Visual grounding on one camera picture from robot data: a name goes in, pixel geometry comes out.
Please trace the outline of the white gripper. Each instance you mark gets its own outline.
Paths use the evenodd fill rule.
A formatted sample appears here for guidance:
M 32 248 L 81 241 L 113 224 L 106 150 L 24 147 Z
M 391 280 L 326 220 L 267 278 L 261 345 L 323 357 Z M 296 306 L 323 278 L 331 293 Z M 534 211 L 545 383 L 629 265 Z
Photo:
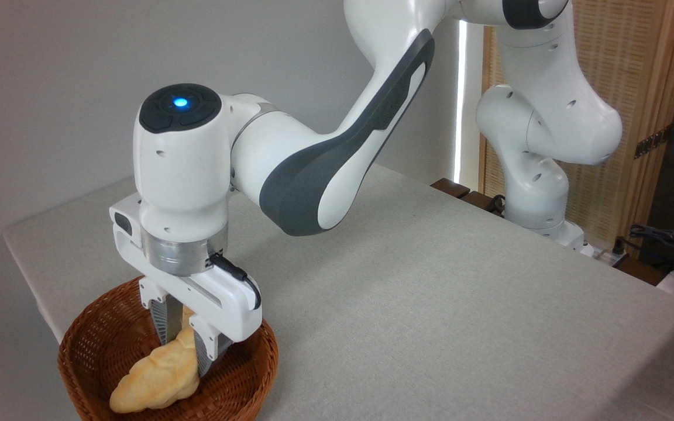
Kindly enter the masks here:
M 109 209 L 121 258 L 141 272 L 142 306 L 165 346 L 183 328 L 184 308 L 192 315 L 198 376 L 203 378 L 235 342 L 249 338 L 262 323 L 260 292 L 246 272 L 228 261 L 226 226 L 213 237 L 182 243 L 150 234 L 142 226 L 146 208 L 132 194 Z

